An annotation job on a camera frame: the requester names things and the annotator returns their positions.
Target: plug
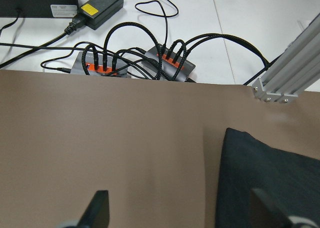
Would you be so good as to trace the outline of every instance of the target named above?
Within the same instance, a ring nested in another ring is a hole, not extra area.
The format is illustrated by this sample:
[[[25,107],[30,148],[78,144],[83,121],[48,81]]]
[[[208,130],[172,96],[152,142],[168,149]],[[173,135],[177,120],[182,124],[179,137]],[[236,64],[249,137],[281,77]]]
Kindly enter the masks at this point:
[[[75,15],[67,28],[64,29],[64,32],[70,35],[72,32],[75,32],[77,29],[83,27],[86,24],[86,20],[87,18],[82,14]]]
[[[60,72],[68,73],[68,74],[71,73],[71,69],[64,68],[64,67],[58,67],[56,70]]]

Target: brown tabletop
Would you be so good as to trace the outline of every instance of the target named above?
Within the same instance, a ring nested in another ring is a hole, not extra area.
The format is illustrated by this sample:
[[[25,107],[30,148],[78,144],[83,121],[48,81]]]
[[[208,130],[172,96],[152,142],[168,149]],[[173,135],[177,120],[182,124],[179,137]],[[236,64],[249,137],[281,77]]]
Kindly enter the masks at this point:
[[[0,227],[55,228],[109,190],[110,228],[212,228],[228,127],[320,159],[320,93],[0,71]]]

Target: power cord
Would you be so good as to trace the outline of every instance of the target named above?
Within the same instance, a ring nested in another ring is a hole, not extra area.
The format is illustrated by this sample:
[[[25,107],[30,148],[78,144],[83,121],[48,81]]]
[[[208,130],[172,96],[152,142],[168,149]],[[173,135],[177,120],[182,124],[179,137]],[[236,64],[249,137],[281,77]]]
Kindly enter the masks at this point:
[[[83,27],[85,24],[86,24],[86,18],[83,15],[77,14],[75,17],[73,17],[72,22],[70,22],[69,25],[65,28],[64,33],[62,33],[61,35],[57,36],[56,38],[48,41],[47,43],[40,45],[40,47],[48,47],[48,46],[52,45],[53,43],[61,40],[65,36],[70,35],[74,31],[76,31],[77,29]],[[39,50],[41,50],[41,49],[33,48],[33,49],[30,49],[22,54],[19,54],[16,57],[0,64],[0,69],[22,59],[30,54],[33,54]]]
[[[150,1],[147,1],[147,2],[139,2],[139,3],[135,4],[134,7],[135,7],[138,11],[140,11],[140,12],[142,12],[142,13],[145,13],[145,14],[148,14],[148,15],[151,15],[151,16],[155,16],[155,17],[171,18],[171,17],[177,16],[177,15],[179,14],[179,9],[178,9],[178,7],[177,7],[172,1],[170,1],[170,0],[166,0],[166,1],[169,2],[169,3],[175,8],[176,12],[175,12],[174,14],[170,14],[170,15],[155,14],[155,13],[147,12],[147,11],[145,11],[145,10],[143,10],[143,9],[138,8],[138,6],[144,5],[144,4],[148,4],[148,3],[150,3]]]
[[[247,86],[249,85],[251,82],[253,82],[255,79],[257,79],[263,72],[266,72],[269,67],[271,67],[280,57],[281,55],[279,55],[277,58],[275,58],[273,61],[270,62],[270,64],[268,65],[268,67],[264,67],[262,68],[257,74],[255,74],[253,77],[251,77],[249,80],[247,80],[243,85]]]
[[[14,20],[13,22],[9,23],[9,24],[6,24],[5,26],[3,26],[3,27],[0,29],[0,37],[1,37],[1,33],[2,33],[2,31],[3,31],[4,29],[7,29],[7,28],[13,26],[13,25],[18,21],[18,19],[20,18],[21,14],[22,14],[22,10],[19,9],[19,8],[17,8],[17,9],[16,9],[16,12],[17,12],[17,15],[16,15],[15,20]]]
[[[77,48],[78,46],[80,46],[80,45],[82,45],[82,44],[95,45],[95,44],[93,44],[93,43],[91,43],[91,42],[82,41],[82,42],[79,42],[79,43],[75,44],[73,48]],[[61,57],[57,57],[57,58],[45,60],[45,61],[41,62],[40,66],[41,66],[42,68],[44,68],[44,69],[56,70],[56,71],[59,71],[58,69],[66,69],[66,68],[64,68],[64,67],[58,67],[58,68],[48,67],[48,66],[45,66],[45,64],[50,63],[50,62],[55,62],[55,61],[58,61],[58,60],[62,60],[62,59],[65,59],[65,58],[68,58],[68,57],[70,57],[70,56],[74,53],[74,51],[76,51],[76,49],[72,49],[71,52],[70,52],[69,54],[65,55],[65,56],[61,56]]]
[[[161,10],[162,10],[162,13],[163,13],[163,15],[162,15],[161,17],[163,17],[164,20],[165,20],[165,39],[164,39],[164,43],[163,43],[163,45],[162,45],[162,47],[161,47],[161,56],[162,56],[162,55],[165,53],[165,50],[166,50],[166,47],[167,47],[167,40],[168,40],[168,16],[166,15],[165,9],[164,9],[164,7],[162,6],[161,2],[158,1],[158,0],[150,0],[150,1],[146,1],[146,2],[140,2],[140,3],[138,3],[138,4],[141,5],[141,4],[151,4],[151,3],[157,3],[157,4],[160,6],[160,8],[161,8]]]

